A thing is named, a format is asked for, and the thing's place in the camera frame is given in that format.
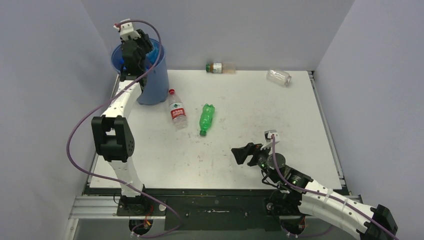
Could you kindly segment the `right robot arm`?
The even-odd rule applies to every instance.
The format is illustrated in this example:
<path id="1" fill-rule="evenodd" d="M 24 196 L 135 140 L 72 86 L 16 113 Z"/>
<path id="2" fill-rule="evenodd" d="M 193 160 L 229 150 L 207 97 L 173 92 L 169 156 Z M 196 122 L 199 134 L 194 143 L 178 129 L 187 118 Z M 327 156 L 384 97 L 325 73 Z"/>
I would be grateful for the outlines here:
<path id="1" fill-rule="evenodd" d="M 272 139 L 267 146 L 250 142 L 231 149 L 238 165 L 251 157 L 247 165 L 259 167 L 263 184 L 276 189 L 277 193 L 268 199 L 274 208 L 293 215 L 316 217 L 357 240 L 397 238 L 398 225 L 387 207 L 371 206 L 343 196 L 286 165 L 285 157 L 275 150 L 276 144 Z"/>

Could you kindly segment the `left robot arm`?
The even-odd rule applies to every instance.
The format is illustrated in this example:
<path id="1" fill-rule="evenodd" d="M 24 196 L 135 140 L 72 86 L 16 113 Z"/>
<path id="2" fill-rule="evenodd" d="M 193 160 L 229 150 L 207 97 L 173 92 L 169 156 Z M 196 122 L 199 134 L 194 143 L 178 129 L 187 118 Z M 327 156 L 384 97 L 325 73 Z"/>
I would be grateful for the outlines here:
<path id="1" fill-rule="evenodd" d="M 142 94 L 146 78 L 146 55 L 154 47 L 142 30 L 120 27 L 123 64 L 115 99 L 101 116 L 91 120 L 96 153 L 113 168 L 121 187 L 120 202 L 124 210 L 144 215 L 151 209 L 149 200 L 142 195 L 144 184 L 138 177 L 132 160 L 135 140 L 128 117 L 137 98 Z"/>

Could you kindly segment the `blue label crushed bottle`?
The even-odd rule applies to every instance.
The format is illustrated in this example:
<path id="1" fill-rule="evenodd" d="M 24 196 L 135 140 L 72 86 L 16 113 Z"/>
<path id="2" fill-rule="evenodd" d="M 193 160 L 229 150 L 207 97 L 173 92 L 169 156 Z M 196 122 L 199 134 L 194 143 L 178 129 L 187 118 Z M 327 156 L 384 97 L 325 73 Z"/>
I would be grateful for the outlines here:
<path id="1" fill-rule="evenodd" d="M 157 48 L 154 48 L 151 52 L 146 54 L 145 65 L 147 69 L 150 68 L 155 63 L 158 55 L 159 55 L 159 50 Z"/>

